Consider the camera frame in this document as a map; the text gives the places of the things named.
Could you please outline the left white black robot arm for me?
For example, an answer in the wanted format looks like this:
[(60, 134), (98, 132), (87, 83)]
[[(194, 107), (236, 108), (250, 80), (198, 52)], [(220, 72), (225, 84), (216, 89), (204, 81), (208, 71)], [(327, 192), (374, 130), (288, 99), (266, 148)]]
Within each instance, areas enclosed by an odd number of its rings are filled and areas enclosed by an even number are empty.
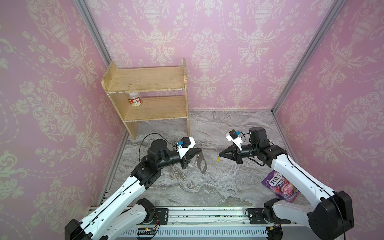
[(73, 219), (65, 226), (65, 239), (116, 240), (136, 225), (150, 224), (156, 219), (156, 207), (148, 199), (138, 200), (130, 209), (127, 206), (155, 183), (163, 168), (180, 164), (185, 169), (202, 153), (202, 149), (195, 145), (193, 138), (185, 137), (177, 143), (175, 150), (170, 150), (166, 140), (154, 140), (147, 155), (140, 159), (118, 190), (81, 221)]

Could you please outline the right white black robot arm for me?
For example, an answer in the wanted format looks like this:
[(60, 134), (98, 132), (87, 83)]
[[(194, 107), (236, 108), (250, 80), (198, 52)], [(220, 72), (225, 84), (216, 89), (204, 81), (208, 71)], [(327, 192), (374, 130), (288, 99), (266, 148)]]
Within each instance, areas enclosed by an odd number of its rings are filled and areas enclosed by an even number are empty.
[(310, 228), (321, 240), (345, 238), (354, 226), (353, 203), (344, 191), (336, 192), (300, 167), (278, 145), (272, 145), (262, 127), (249, 129), (249, 144), (245, 145), (241, 132), (231, 130), (226, 139), (231, 146), (219, 153), (221, 158), (235, 161), (257, 157), (266, 166), (285, 177), (309, 201), (309, 206), (289, 203), (275, 198), (264, 204), (264, 219), (271, 224), (289, 220)]

